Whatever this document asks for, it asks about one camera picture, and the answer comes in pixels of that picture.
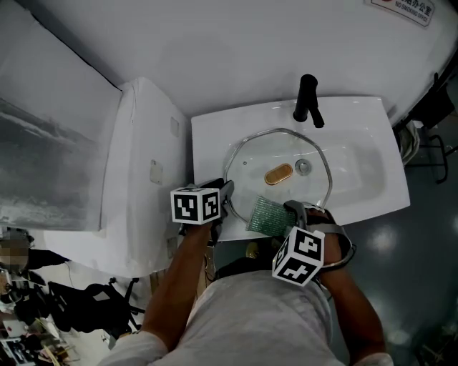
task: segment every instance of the person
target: person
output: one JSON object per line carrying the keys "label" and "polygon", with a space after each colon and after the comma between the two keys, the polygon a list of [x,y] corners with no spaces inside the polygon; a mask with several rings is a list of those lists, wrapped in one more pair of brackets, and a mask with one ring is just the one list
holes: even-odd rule
{"label": "person", "polygon": [[24,229],[7,228],[5,232],[2,230],[0,269],[44,286],[46,282],[32,270],[64,264],[69,262],[69,259],[50,250],[32,249],[30,245],[33,241],[34,238]]}
{"label": "person", "polygon": [[[329,347],[330,308],[314,281],[299,287],[269,270],[226,275],[193,308],[210,226],[188,231],[140,332],[118,340],[99,366],[342,365]],[[324,247],[325,263],[341,259],[335,234]],[[333,296],[350,364],[393,365],[379,317],[349,272],[324,272],[319,280]]]}

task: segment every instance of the sign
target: sign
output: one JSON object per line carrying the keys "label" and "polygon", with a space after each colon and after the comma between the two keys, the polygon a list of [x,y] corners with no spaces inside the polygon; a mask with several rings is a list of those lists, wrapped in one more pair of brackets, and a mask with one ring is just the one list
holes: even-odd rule
{"label": "sign", "polygon": [[366,0],[366,3],[402,15],[425,27],[434,13],[434,4],[430,0]]}

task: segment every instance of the gray t-shirt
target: gray t-shirt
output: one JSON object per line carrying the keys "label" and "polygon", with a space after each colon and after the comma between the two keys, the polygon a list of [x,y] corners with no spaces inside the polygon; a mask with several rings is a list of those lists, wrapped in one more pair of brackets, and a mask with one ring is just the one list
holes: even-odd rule
{"label": "gray t-shirt", "polygon": [[[331,313],[313,282],[298,287],[249,272],[212,283],[197,301],[178,346],[147,332],[118,341],[99,366],[342,365],[329,349]],[[375,354],[358,365],[393,365]]]}

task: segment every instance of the hand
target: hand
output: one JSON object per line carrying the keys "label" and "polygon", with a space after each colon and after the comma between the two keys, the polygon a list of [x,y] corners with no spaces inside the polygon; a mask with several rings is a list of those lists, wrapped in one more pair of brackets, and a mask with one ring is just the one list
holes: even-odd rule
{"label": "hand", "polygon": [[[318,216],[318,217],[325,217],[328,220],[331,218],[316,209],[308,210],[307,214],[309,216]],[[337,234],[326,234],[324,237],[324,264],[331,264],[338,262],[342,259],[341,253],[341,246],[338,243],[338,235]]]}

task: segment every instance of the cable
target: cable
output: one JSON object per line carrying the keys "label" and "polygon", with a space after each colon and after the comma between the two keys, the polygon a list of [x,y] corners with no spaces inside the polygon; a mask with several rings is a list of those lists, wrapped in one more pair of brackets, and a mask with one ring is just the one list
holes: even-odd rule
{"label": "cable", "polygon": [[72,287],[74,288],[74,285],[73,285],[73,281],[72,281],[72,276],[70,275],[70,266],[67,262],[65,262],[65,264],[67,265],[67,267],[69,268],[69,278],[70,278],[70,283],[72,284]]}
{"label": "cable", "polygon": [[213,278],[213,280],[212,280],[212,279],[209,278],[209,276],[208,276],[208,272],[207,272],[207,266],[208,266],[207,255],[204,255],[204,256],[203,256],[203,260],[204,260],[204,262],[205,262],[205,278],[207,278],[207,280],[210,281],[210,282],[215,281],[215,278]]}

